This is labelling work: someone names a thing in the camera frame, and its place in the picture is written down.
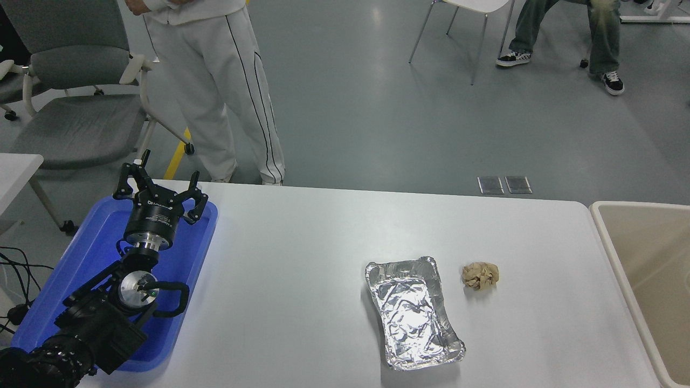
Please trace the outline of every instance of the plastic bin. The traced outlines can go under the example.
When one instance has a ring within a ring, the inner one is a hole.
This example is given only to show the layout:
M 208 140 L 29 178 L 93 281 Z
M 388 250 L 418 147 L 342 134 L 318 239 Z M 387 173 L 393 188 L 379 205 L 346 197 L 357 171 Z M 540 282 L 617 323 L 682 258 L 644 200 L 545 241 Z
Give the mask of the plastic bin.
M 193 202 L 187 201 L 184 206 L 190 209 Z M 128 200 L 105 198 L 94 205 L 17 329 L 12 346 L 31 351 L 58 331 L 53 322 L 65 310 L 62 300 L 120 259 L 115 243 L 122 238 L 131 211 L 132 202 Z M 213 236 L 217 214 L 215 205 L 207 202 L 201 219 L 194 225 L 180 220 L 172 247 L 160 252 L 159 264 L 153 268 L 157 279 L 185 282 L 191 297 Z M 156 301 L 159 309 L 173 310 L 179 302 L 179 293 L 161 292 Z M 149 319 L 142 328 L 148 339 L 118 370 L 148 371 L 158 366 L 173 350 L 184 315 Z
M 690 388 L 690 206 L 595 202 L 590 212 L 666 388 Z

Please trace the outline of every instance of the yellow floor line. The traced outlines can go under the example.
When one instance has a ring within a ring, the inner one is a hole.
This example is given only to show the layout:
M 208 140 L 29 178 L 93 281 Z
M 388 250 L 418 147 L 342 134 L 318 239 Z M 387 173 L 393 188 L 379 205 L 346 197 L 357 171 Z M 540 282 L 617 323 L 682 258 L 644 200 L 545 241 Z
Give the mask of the yellow floor line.
M 184 137 L 186 137 L 189 140 L 192 139 L 192 134 L 189 133 L 189 128 L 185 128 Z M 168 169 L 166 170 L 166 174 L 163 175 L 163 179 L 171 180 L 171 179 L 175 178 L 175 173 L 177 172 L 177 167 L 179 167 L 179 163 L 182 160 L 182 155 L 184 155 L 184 143 L 180 142 L 177 145 L 177 149 L 175 150 L 175 154 L 172 155 L 172 159 L 170 160 L 170 164 L 168 165 Z

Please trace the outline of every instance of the black stripe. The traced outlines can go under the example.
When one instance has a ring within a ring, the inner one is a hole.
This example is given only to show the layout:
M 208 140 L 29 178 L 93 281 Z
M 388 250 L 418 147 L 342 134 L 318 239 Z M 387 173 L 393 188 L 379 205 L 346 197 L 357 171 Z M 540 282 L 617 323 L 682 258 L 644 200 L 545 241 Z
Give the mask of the black stripe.
M 259 118 L 259 111 L 257 110 L 257 106 L 254 103 L 254 97 L 252 97 L 252 89 L 249 86 L 249 79 L 247 78 L 247 71 L 244 68 L 244 61 L 242 61 L 242 55 L 239 53 L 239 48 L 237 47 L 237 41 L 235 40 L 235 36 L 233 34 L 233 29 L 230 27 L 230 19 L 228 19 L 228 15 L 225 15 L 225 21 L 228 24 L 228 30 L 230 31 L 230 37 L 233 38 L 233 43 L 235 44 L 235 50 L 237 51 L 237 56 L 239 57 L 239 62 L 242 65 L 242 72 L 244 72 L 244 81 L 247 83 L 247 91 L 249 92 L 249 98 L 252 100 L 252 106 L 254 106 L 254 112 L 256 113 L 257 116 L 257 121 L 259 122 L 259 126 L 261 127 L 262 134 L 264 135 L 264 143 L 266 145 L 266 170 L 270 173 L 270 175 L 273 177 L 273 183 L 277 183 L 277 180 L 275 179 L 275 175 L 273 175 L 273 172 L 271 172 L 270 168 L 268 167 L 268 142 L 266 141 L 266 132 L 264 131 L 264 126 L 261 124 L 261 119 Z
M 254 56 L 259 57 L 261 60 L 261 55 L 258 52 L 254 52 Z M 257 72 L 257 60 L 254 58 L 254 77 L 257 79 L 257 88 L 259 89 L 259 98 L 261 98 L 261 105 L 264 108 L 264 117 L 266 118 L 266 129 L 268 130 L 268 143 L 270 144 L 270 158 L 273 160 L 273 166 L 275 170 L 280 174 L 280 180 L 283 180 L 283 173 L 280 172 L 278 165 L 275 163 L 275 154 L 273 154 L 273 141 L 270 139 L 270 125 L 268 125 L 268 115 L 266 114 L 266 105 L 264 104 L 264 94 L 261 93 L 261 83 L 259 82 L 259 73 Z M 271 118 L 273 118 L 273 107 L 270 109 Z M 273 120 L 273 130 L 275 130 L 275 120 Z
M 158 53 L 156 52 L 156 46 L 153 45 L 153 39 L 151 39 L 151 32 L 148 30 L 146 18 L 142 17 L 142 19 L 144 19 L 144 27 L 146 27 L 146 33 L 148 34 L 148 40 L 151 42 L 151 48 L 153 48 L 153 53 L 156 54 L 156 57 L 158 57 Z

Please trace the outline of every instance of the chair armrest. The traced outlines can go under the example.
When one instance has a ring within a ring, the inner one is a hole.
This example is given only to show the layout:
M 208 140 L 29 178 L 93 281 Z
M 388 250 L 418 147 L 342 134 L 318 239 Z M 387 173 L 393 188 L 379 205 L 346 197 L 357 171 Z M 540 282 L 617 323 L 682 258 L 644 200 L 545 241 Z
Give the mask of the chair armrest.
M 122 77 L 120 77 L 120 84 L 131 84 L 137 78 L 137 75 L 141 70 L 153 70 L 153 62 L 149 61 L 148 59 L 146 59 L 145 56 L 141 54 L 132 54 L 132 58 L 130 58 L 130 63 L 122 72 Z
M 3 79 L 9 73 L 13 66 L 14 61 L 11 59 L 0 62 L 0 79 Z

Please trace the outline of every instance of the jeans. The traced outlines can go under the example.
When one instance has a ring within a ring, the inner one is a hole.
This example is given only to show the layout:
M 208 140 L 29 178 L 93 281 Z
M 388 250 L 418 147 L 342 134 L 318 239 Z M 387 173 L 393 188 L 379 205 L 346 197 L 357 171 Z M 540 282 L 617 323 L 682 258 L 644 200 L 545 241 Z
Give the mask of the jeans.
M 515 39 L 509 46 L 510 50 L 532 53 L 544 15 L 557 2 L 558 0 L 527 0 L 517 18 Z M 594 75 L 618 69 L 619 7 L 620 0 L 590 0 L 587 2 L 589 30 L 592 36 L 589 72 Z

